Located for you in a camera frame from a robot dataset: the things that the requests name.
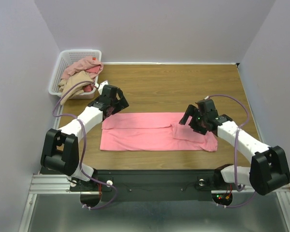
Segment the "bright pink t shirt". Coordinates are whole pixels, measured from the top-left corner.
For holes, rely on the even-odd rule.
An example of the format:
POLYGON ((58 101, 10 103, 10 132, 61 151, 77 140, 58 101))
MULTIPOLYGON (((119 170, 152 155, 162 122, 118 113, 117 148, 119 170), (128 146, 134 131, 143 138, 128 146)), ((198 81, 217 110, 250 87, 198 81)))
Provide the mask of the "bright pink t shirt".
POLYGON ((102 123, 102 151, 216 152, 214 134, 179 124, 183 113, 118 113, 102 123))

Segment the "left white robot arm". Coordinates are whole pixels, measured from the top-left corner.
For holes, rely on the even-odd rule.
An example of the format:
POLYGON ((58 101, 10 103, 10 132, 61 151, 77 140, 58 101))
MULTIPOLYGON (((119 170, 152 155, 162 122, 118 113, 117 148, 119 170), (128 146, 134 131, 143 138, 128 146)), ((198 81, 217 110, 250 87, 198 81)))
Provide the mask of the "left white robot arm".
POLYGON ((113 189, 115 187, 111 180, 106 183, 99 181, 94 176, 97 171, 83 164, 84 154, 79 157, 79 141, 84 140, 83 152, 85 152, 87 132, 129 106, 122 90, 109 85, 106 81, 100 84, 98 92, 99 96, 90 102, 79 116, 72 114, 54 116, 70 116, 73 120, 58 130, 47 131, 41 155, 42 167, 81 180, 81 185, 86 190, 94 190, 97 184, 113 189))

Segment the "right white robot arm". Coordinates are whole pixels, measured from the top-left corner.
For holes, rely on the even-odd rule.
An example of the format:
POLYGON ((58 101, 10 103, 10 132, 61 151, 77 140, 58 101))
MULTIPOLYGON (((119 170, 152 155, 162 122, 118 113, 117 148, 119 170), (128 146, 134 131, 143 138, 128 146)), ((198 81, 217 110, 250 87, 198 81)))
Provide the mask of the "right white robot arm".
POLYGON ((258 141, 238 126, 231 117, 220 115, 212 99, 188 105, 181 125, 188 124, 198 134, 212 132, 242 153, 250 167, 226 164, 215 169, 213 184, 223 189, 228 184, 251 186, 259 195, 266 195, 290 183, 286 154, 279 146, 271 147, 258 141))

